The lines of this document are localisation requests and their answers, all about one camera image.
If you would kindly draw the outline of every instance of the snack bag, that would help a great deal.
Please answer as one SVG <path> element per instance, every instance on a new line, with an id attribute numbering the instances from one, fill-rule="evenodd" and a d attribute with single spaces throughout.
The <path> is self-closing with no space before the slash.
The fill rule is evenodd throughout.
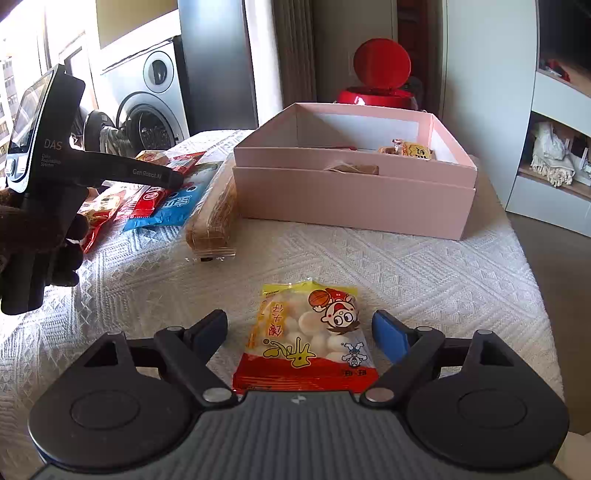
<path id="1" fill-rule="evenodd" d="M 350 390 L 378 379 L 359 328 L 356 288 L 308 280 L 265 285 L 256 324 L 234 374 L 238 393 Z"/>
<path id="2" fill-rule="evenodd" d="M 205 152 L 178 155 L 172 157 L 166 166 L 185 175 L 204 154 Z M 134 211 L 130 214 L 129 218 L 149 217 L 156 211 L 160 202 L 170 193 L 171 190 L 166 190 L 162 187 L 148 188 L 135 204 Z"/>
<path id="3" fill-rule="evenodd" d="M 123 202 L 123 205 L 117 210 L 115 214 L 115 222 L 119 220 L 127 220 L 134 212 L 135 206 L 139 202 L 139 199 L 142 198 L 142 195 L 146 193 L 146 191 L 150 188 L 149 185 L 143 185 L 135 195 L 129 197 L 126 201 Z"/>
<path id="4" fill-rule="evenodd" d="M 84 215 L 89 224 L 88 234 L 81 243 L 85 254 L 94 245 L 101 227 L 113 218 L 119 207 L 126 200 L 132 198 L 140 187 L 135 183 L 117 182 L 94 200 L 82 204 L 78 213 Z"/>
<path id="5" fill-rule="evenodd" d="M 184 225 L 191 214 L 199 208 L 200 201 L 221 164 L 222 162 L 210 162 L 193 166 L 179 191 L 168 195 L 166 200 L 156 208 L 152 216 L 127 220 L 123 231 L 127 232 L 134 228 L 149 225 Z"/>
<path id="6" fill-rule="evenodd" d="M 392 140 L 392 142 L 394 143 L 393 147 L 380 147 L 378 152 L 431 160 L 431 151 L 427 147 L 404 140 Z"/>
<path id="7" fill-rule="evenodd" d="M 142 150 L 135 156 L 135 159 L 162 166 L 170 162 L 166 150 Z"/>

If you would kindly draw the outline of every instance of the red snack bag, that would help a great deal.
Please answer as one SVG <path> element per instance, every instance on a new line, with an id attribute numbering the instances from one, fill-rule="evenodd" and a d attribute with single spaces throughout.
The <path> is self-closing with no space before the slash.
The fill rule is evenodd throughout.
<path id="1" fill-rule="evenodd" d="M 232 387 L 365 391 L 378 379 L 359 328 L 356 289 L 308 280 L 265 285 Z"/>
<path id="2" fill-rule="evenodd" d="M 94 245 L 100 228 L 117 212 L 123 203 L 133 197 L 140 185 L 133 183 L 115 183 L 91 202 L 84 202 L 78 210 L 88 219 L 89 230 L 81 246 L 87 254 Z"/>
<path id="3" fill-rule="evenodd" d="M 166 166 L 185 175 L 204 154 L 205 152 L 178 155 L 172 157 Z M 172 190 L 166 190 L 162 187 L 148 188 L 136 202 L 134 211 L 129 215 L 129 218 L 147 218 L 151 216 L 160 202 L 170 193 L 172 193 Z"/>
<path id="4" fill-rule="evenodd" d="M 135 206 L 137 205 L 139 199 L 142 197 L 142 195 L 144 193 L 146 193 L 146 191 L 149 188 L 150 187 L 148 185 L 142 186 L 136 192 L 135 195 L 132 195 L 126 201 L 124 201 L 123 202 L 123 205 L 121 205 L 121 208 L 119 208 L 119 210 L 117 210 L 117 213 L 115 215 L 115 222 L 118 222 L 119 220 L 127 220 L 127 219 L 129 219 L 129 217 L 131 216 L 131 214 L 134 212 Z"/>

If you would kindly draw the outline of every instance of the brown glove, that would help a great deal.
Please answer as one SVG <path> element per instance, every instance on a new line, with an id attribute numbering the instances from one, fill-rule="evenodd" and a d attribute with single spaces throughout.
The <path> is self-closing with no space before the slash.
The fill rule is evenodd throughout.
<path id="1" fill-rule="evenodd" d="M 73 287 L 78 284 L 76 270 L 82 265 L 80 245 L 63 240 L 57 218 L 18 208 L 21 194 L 0 190 L 0 297 L 2 271 L 10 255 L 16 252 L 47 252 L 60 247 L 51 278 L 53 285 Z M 82 240 L 88 233 L 88 221 L 76 215 L 66 234 L 71 240 Z"/>

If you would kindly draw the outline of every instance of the cartoon boy logo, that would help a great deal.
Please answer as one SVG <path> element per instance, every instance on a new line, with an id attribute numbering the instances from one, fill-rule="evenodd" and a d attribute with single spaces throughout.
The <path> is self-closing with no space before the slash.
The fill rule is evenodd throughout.
<path id="1" fill-rule="evenodd" d="M 321 320 L 328 323 L 326 329 L 330 332 L 343 335 L 359 327 L 355 298 L 344 291 L 333 288 L 314 290 L 308 303 L 315 312 L 323 313 Z"/>

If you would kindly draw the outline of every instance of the white bedspread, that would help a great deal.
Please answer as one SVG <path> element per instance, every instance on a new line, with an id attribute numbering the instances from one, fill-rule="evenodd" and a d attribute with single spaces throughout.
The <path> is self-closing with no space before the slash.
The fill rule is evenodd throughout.
<path id="1" fill-rule="evenodd" d="M 196 150 L 225 158 L 244 132 L 206 132 Z M 378 309 L 447 336 L 494 330 L 560 395 L 550 322 L 534 276 L 488 179 L 479 174 L 461 242 L 300 223 L 242 220 L 237 256 L 198 262 L 178 228 L 114 228 L 80 269 L 74 289 L 48 288 L 43 307 L 0 315 L 0 471 L 28 478 L 40 465 L 27 433 L 35 400 L 102 333 L 129 338 L 190 326 L 213 309 L 228 314 L 229 336 L 209 366 L 228 384 L 238 365 L 263 283 L 307 277 L 360 287 L 360 320 L 371 338 Z M 383 371 L 388 363 L 372 348 Z"/>

